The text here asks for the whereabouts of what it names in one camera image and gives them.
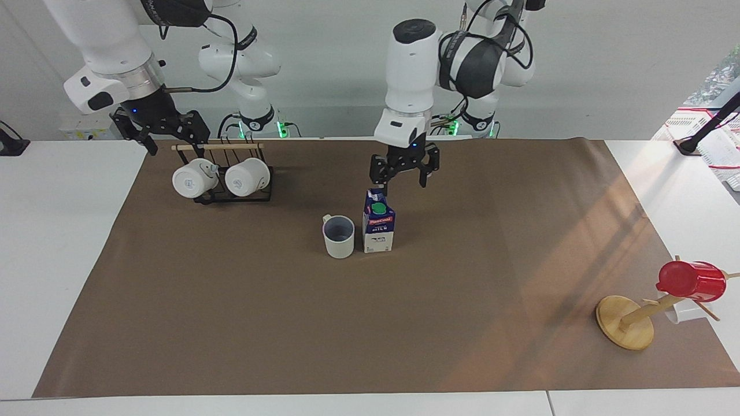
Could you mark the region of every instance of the red mug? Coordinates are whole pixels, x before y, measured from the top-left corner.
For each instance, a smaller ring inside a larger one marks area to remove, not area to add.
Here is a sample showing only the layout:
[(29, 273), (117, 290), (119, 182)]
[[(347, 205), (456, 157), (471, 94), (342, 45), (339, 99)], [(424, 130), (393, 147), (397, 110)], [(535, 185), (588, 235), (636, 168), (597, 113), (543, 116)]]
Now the red mug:
[(660, 269), (656, 288), (679, 298), (711, 302), (724, 294), (727, 280), (720, 269), (704, 261), (671, 261)]

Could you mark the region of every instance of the blue and white carton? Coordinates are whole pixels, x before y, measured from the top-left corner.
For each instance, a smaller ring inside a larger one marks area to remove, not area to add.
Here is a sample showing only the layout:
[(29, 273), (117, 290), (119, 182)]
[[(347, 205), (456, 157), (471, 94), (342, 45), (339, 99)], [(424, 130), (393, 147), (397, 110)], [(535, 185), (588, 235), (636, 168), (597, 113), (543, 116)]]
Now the blue and white carton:
[(396, 212), (388, 206), (382, 189), (368, 189), (363, 211), (365, 252), (389, 252), (393, 247)]

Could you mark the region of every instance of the green light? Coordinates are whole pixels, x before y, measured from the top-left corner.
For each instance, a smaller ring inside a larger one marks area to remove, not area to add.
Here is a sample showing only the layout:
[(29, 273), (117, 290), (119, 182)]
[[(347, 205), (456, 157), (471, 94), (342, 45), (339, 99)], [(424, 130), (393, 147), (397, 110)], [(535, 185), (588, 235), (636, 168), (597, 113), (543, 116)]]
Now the green light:
[(288, 137), (288, 130), (285, 128), (285, 124), (279, 121), (276, 121), (275, 124), (277, 125), (277, 133), (280, 135), (280, 138)]
[(458, 120), (455, 120), (450, 124), (450, 127), (447, 127), (447, 131), (450, 135), (457, 135), (457, 131), (460, 129), (460, 123)]

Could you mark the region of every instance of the white table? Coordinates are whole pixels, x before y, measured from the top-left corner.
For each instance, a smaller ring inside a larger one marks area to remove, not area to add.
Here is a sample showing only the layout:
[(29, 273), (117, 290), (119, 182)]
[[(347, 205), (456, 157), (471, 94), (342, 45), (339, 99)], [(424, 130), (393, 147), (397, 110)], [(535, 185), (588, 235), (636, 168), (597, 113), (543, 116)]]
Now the white table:
[[(666, 142), (608, 146), (671, 254), (740, 271), (740, 207), (699, 158), (680, 156)], [(34, 142), (22, 157), (0, 159), (0, 397), (16, 399), (0, 402), (0, 415), (216, 410), (275, 416), (549, 416), (551, 406), (557, 416), (737, 414), (740, 389), (24, 400), (33, 393), (144, 153), (130, 142)], [(723, 321), (713, 322), (736, 366), (738, 281), (715, 302)]]

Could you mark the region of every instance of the brown mat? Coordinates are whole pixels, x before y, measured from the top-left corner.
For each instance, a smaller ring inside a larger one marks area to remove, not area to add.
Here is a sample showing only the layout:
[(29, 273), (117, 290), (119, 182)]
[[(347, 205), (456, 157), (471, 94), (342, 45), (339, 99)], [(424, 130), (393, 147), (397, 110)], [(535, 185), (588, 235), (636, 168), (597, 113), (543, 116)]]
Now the brown mat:
[(146, 158), (34, 397), (740, 385), (705, 320), (656, 316), (643, 352), (599, 331), (670, 260), (604, 143), (440, 148), (427, 189), (391, 183), (393, 251), (341, 261), (321, 217), (360, 223), (382, 145), (270, 142), (253, 205), (194, 204), (176, 154)]

